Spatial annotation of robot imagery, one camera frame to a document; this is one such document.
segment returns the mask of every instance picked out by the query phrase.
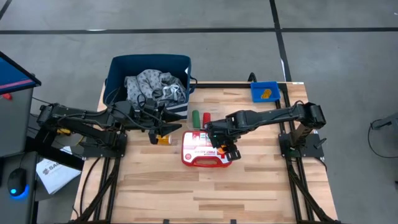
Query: blue light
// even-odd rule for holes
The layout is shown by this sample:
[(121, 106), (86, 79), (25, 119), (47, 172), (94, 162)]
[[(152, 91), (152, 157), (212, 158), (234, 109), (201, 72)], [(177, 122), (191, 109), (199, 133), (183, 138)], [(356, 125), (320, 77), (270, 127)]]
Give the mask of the blue light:
[(25, 186), (25, 191), (23, 191), (22, 194), (20, 194), (20, 195), (18, 195), (18, 196), (12, 196), (12, 195), (11, 195), (11, 198), (14, 199), (14, 200), (22, 200), (22, 199), (26, 198), (28, 195), (29, 195), (29, 185), (27, 184), (27, 185)]

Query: blue storage bin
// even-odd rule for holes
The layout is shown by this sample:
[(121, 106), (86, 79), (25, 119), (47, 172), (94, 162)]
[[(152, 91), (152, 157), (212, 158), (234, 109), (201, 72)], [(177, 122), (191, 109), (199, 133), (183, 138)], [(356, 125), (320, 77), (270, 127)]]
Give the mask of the blue storage bin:
[(195, 90), (195, 85), (190, 86), (191, 58), (184, 55), (170, 54), (148, 54), (148, 55), (123, 55), (112, 59), (108, 77), (105, 80), (104, 104), (108, 104), (115, 97), (114, 102), (123, 101), (127, 98), (127, 90), (124, 87), (124, 78), (139, 75), (146, 69), (155, 69), (161, 72), (170, 72), (179, 78), (186, 88), (186, 102), (171, 106), (168, 110), (187, 118), (189, 94)]
[[(253, 102), (275, 102), (280, 99), (279, 87), (277, 82), (254, 82), (250, 83), (251, 96)], [(271, 95), (268, 98), (261, 98), (266, 90), (271, 91)]]

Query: fabric bin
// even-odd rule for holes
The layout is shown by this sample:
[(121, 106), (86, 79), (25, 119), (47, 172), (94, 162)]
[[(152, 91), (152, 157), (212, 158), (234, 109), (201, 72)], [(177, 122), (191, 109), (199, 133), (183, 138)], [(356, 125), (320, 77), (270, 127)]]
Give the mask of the fabric bin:
[(187, 99), (184, 103), (168, 107), (171, 112), (187, 118), (189, 94), (195, 90), (195, 85), (190, 86), (191, 58), (185, 55), (171, 54), (148, 54), (148, 55), (122, 55), (112, 59), (108, 77), (105, 80), (105, 91), (103, 103), (110, 104), (127, 99), (127, 90), (124, 87), (124, 78), (136, 76), (147, 69), (159, 70), (163, 73), (170, 72), (171, 75), (180, 79), (187, 90)]

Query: computer mouse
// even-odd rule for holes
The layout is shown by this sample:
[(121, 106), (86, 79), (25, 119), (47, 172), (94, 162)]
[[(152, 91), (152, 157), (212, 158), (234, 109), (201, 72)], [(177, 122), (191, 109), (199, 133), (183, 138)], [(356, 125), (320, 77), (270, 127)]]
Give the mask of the computer mouse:
[(26, 170), (18, 168), (13, 170), (8, 177), (8, 192), (12, 196), (19, 196), (25, 191)]

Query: computer monitor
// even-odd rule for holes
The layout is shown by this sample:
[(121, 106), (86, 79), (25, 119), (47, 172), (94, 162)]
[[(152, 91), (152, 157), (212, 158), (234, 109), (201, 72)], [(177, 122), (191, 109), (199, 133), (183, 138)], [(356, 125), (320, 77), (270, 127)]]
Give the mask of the computer monitor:
[(0, 52), (0, 95), (41, 86), (36, 77)]

